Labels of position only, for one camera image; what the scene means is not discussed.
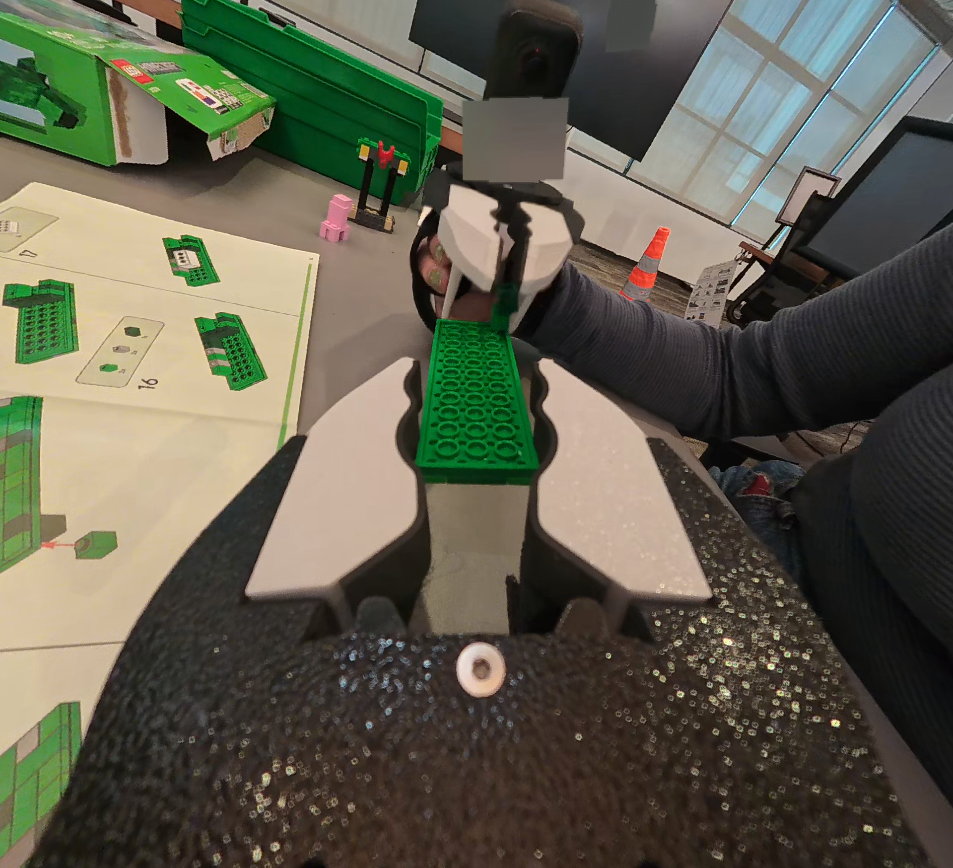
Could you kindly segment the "black brick stand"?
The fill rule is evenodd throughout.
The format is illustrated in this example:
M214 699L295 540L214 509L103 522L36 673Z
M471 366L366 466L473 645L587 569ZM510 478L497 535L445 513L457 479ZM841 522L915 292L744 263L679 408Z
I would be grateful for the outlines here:
M393 194L398 179L407 174L411 159L397 151L393 145L386 146L383 141L374 145L366 138L358 141L357 153L358 158L364 163L364 172L358 199L351 206L350 218L365 228L392 233L394 220L389 211ZM375 172L383 172L386 175L380 206L376 209L368 204Z

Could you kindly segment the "small framed sign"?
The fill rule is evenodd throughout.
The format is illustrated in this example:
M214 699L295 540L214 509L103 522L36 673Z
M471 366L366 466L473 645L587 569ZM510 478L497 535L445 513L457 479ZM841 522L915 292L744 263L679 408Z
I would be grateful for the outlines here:
M840 177L836 175L816 167L804 166L776 216L776 223L793 226L812 196L817 194L825 200L831 199L840 182Z

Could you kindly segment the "orange traffic cone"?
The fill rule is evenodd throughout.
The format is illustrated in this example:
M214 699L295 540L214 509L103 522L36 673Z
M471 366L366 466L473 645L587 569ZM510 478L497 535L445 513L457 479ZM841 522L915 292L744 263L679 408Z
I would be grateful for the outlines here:
M671 234L668 227L657 228L652 240L629 273L619 295L629 302L649 302L657 279L665 245Z

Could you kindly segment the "building instruction booklet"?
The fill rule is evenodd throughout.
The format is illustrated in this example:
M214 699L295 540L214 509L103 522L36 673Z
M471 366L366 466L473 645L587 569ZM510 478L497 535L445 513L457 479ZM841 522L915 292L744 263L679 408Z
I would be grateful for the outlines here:
M159 584L296 432L318 262L42 183L2 201L2 866Z

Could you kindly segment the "printed leaflet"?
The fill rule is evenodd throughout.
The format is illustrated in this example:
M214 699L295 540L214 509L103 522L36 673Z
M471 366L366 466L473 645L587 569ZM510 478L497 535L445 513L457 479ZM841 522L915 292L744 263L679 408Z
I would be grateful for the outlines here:
M738 266L739 262L732 259L702 269L689 296L685 321L721 327Z

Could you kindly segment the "person's leg blue jeans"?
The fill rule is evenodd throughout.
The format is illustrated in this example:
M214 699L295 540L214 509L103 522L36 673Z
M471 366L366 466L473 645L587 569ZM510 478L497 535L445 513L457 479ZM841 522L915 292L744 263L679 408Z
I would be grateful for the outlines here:
M711 468L712 478L732 507L804 587L804 554L800 527L790 496L804 478L804 469L790 462L769 460L753 467Z

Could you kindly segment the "black monitor on stand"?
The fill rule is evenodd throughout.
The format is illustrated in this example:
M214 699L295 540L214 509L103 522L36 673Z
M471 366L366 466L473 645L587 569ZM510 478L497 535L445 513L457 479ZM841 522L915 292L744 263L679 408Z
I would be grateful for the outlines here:
M849 281L951 218L952 124L906 116L835 196L811 197L781 255Z

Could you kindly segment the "grey desk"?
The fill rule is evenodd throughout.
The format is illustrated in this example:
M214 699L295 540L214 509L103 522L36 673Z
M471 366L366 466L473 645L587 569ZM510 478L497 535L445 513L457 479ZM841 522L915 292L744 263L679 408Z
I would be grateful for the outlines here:
M108 170L3 138L2 200L30 183L247 240L314 247L319 262L295 433L393 361L426 363L430 340L412 307L407 267L415 211L399 211L393 235L355 230L349 242L321 244L316 225L337 188L272 155L249 150L212 162L200 145L195 158Z

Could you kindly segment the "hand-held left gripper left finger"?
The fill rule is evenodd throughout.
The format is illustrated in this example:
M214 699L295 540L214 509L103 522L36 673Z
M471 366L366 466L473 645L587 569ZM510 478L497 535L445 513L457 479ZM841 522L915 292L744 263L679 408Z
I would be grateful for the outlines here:
M252 601L318 600L341 626L367 598L408 623L431 566L415 455L419 361L400 358L308 431L245 588Z

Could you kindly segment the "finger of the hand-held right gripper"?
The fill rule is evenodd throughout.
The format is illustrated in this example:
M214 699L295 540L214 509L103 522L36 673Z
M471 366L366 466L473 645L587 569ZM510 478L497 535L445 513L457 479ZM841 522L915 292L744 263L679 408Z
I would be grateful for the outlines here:
M437 236L453 269L483 292L493 291L499 269L513 248L499 201L469 186L453 184L439 214Z
M552 285L574 243L571 207L517 207L508 225L513 241L508 270L515 275L517 306L508 332L514 335L536 297Z

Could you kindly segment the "green studded brick plate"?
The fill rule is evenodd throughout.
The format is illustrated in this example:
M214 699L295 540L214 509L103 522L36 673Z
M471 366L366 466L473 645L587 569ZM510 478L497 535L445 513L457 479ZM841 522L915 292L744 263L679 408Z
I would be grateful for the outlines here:
M508 335L436 322L415 462L428 484L530 485L539 459Z

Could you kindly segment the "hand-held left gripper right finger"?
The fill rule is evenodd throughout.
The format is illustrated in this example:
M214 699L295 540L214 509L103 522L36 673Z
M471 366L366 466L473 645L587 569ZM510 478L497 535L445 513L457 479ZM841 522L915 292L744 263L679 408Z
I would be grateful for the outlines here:
M531 410L540 468L520 553L520 632L552 632L587 599L609 633L649 636L651 609L712 601L637 422L551 359L534 367Z

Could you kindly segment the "person's right hand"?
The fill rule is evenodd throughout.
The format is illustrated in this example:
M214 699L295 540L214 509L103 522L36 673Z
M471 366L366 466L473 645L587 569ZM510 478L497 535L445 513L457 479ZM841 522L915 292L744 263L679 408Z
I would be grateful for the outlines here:
M443 317L443 306L453 266L437 235L423 241L417 253L418 272L430 293L428 298L437 319ZM492 318L494 296L477 289L469 280L461 279L451 307L450 318L457 321L488 323Z

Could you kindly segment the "green plastic bin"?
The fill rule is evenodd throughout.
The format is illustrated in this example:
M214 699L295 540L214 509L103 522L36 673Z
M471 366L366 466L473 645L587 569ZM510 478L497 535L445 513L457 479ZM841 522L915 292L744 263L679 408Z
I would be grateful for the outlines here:
M204 54L276 102L256 142L339 183L358 188L361 142L384 143L408 168L392 202L408 207L432 170L443 102L260 9L231 0L180 0L185 46Z

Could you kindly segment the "person's right forearm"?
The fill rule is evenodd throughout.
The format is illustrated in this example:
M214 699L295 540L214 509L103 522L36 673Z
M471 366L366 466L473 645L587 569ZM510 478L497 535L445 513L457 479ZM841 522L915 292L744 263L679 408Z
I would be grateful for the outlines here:
M630 302L565 264L517 336L700 440L877 419L951 376L952 231L745 328Z

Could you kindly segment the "green cardboard toy box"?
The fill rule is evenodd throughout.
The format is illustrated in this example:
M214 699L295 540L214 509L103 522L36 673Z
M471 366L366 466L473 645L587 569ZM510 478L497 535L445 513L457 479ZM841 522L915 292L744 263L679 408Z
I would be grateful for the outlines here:
M212 159L272 125L275 100L219 62L72 0L1 0L1 129L101 166L169 159L167 116Z

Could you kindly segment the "person's torso dark sweater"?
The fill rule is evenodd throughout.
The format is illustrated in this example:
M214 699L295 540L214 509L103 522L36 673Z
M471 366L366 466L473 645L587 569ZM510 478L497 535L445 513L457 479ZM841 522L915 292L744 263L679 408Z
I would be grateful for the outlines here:
M947 801L952 793L952 377L900 397L796 485L808 597Z

